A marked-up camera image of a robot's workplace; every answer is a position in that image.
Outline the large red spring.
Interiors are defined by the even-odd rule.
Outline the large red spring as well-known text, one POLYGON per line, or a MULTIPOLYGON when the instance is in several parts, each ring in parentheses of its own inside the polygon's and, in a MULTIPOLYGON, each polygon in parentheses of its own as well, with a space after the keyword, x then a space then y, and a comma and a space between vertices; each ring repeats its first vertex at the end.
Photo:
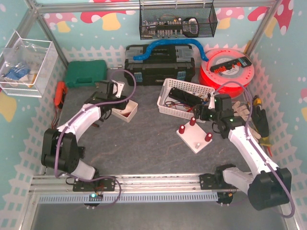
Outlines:
POLYGON ((195 124, 196 124, 196 119, 195 119, 195 117, 192 117, 192 118, 190 119, 189 125, 190 125, 190 126, 194 126, 195 124))

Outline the white peg board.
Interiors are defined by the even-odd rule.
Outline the white peg board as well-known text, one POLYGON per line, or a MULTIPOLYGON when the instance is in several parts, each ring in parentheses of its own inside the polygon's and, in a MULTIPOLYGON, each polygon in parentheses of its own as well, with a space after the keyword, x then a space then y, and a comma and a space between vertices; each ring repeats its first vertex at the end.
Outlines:
POLYGON ((207 133, 198 124, 190 126, 188 122, 184 126, 184 134, 179 134, 179 129, 176 133, 195 154, 199 153, 212 142, 213 139, 210 142, 205 141, 207 133))

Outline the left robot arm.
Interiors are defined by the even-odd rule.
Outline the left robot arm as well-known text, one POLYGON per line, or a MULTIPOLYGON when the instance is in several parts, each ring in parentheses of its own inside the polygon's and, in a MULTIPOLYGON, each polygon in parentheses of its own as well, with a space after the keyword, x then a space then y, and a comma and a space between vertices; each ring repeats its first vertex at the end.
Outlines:
POLYGON ((84 147, 78 146, 78 140, 97 120, 112 109, 124 110, 129 98, 122 94, 125 83, 120 81, 102 81, 99 90, 94 92, 80 111, 58 128, 49 128, 43 136, 41 154, 42 165, 68 173, 81 180, 92 180, 96 169, 82 161, 84 147))

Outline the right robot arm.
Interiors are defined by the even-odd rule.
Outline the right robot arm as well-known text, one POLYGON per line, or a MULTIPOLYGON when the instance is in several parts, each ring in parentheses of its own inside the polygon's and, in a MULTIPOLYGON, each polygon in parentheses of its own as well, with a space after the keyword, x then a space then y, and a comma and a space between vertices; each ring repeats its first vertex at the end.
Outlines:
POLYGON ((196 119, 216 124, 222 138, 230 140, 250 168, 240 171, 234 164, 216 167, 214 174, 200 175, 206 186, 235 187, 244 192, 258 211, 284 204, 293 204, 291 198, 292 175, 287 168, 274 163, 253 138, 245 120, 235 115, 228 94, 211 96, 214 106, 198 104, 193 113, 196 119))

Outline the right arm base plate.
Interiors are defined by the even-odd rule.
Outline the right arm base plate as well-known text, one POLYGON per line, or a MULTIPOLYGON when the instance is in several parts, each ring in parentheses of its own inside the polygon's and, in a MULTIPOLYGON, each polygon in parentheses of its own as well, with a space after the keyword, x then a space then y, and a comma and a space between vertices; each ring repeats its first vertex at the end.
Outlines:
POLYGON ((205 173, 199 175, 201 190, 219 190, 227 188, 223 181, 223 177, 218 174, 205 173))

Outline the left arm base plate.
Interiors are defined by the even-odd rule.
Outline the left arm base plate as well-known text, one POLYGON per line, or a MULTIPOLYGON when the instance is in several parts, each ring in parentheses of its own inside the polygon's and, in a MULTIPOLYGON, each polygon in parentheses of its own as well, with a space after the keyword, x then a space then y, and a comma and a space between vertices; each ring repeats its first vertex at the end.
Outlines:
POLYGON ((115 177, 107 176, 103 179, 85 182, 74 181, 72 190, 74 192, 114 192, 115 191, 115 177))

